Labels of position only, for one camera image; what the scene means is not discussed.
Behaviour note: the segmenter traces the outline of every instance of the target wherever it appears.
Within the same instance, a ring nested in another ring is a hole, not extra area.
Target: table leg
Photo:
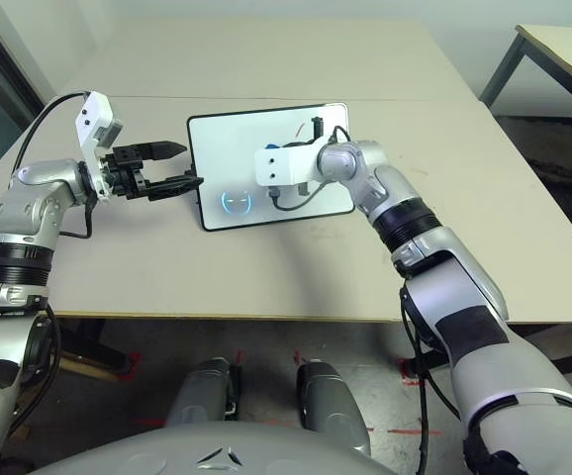
[[[537,66],[543,69],[552,77],[552,79],[561,84],[570,94],[572,94],[572,74],[567,72],[561,65],[554,62],[543,51],[529,41],[523,42],[521,53],[534,61]]]
[[[99,366],[113,373],[125,374],[132,369],[130,357],[121,351],[82,335],[61,328],[62,350],[75,356],[75,360]]]
[[[504,89],[504,86],[524,57],[524,52],[522,51],[522,45],[524,43],[524,37],[517,35],[511,47],[506,51],[502,62],[497,66],[493,76],[482,91],[482,94],[480,94],[479,99],[486,104],[486,107],[490,108],[493,105],[495,99],[497,99],[497,96],[502,92],[502,89]]]

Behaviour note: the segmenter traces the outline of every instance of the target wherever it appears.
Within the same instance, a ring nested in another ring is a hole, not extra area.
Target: white wall
[[[0,36],[48,98],[121,19],[174,15],[416,18],[479,94],[515,36],[514,26],[572,27],[572,0],[0,0]],[[572,116],[572,97],[525,59],[495,112]]]
[[[422,21],[479,94],[516,24],[572,27],[572,0],[106,0],[120,17],[388,16]],[[503,114],[572,116],[572,96],[525,59],[495,104]]]
[[[45,100],[114,31],[105,0],[0,0],[0,40]]]

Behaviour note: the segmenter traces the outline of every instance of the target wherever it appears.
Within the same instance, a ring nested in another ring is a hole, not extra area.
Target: metal table frame
[[[479,96],[479,100],[487,107],[490,108],[493,105],[524,56],[529,57],[572,94],[572,75],[522,34],[517,34],[502,62]]]

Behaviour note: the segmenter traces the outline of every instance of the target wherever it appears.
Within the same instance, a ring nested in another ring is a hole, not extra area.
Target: red tape mark
[[[128,353],[128,358],[132,362],[132,366],[130,367],[130,371],[126,374],[117,375],[119,381],[132,381],[137,376],[137,366],[139,365],[139,361],[141,361],[141,354],[136,352]]]
[[[405,361],[407,361],[405,358],[398,358],[396,360],[398,370],[401,373],[401,384],[403,384],[403,386],[419,386],[420,382],[418,381],[418,378],[412,378],[405,372]]]
[[[400,435],[420,435],[423,432],[419,428],[390,428],[387,433],[399,433]],[[441,430],[430,430],[429,435],[442,435]]]

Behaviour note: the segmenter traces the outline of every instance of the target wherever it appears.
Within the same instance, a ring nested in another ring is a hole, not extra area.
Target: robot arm
[[[177,143],[115,147],[100,157],[122,125],[98,92],[87,94],[75,126],[84,161],[25,165],[0,197],[0,448],[21,386],[42,379],[49,367],[51,336],[58,329],[41,311],[48,306],[48,275],[66,210],[85,205],[89,218],[97,200],[108,201],[112,194],[153,201],[202,183],[193,174],[155,183],[143,178],[143,160],[166,159],[186,149]]]
[[[422,341],[446,352],[476,473],[572,473],[572,387],[505,323],[504,298],[376,142],[328,144],[318,157],[392,253],[402,305]]]

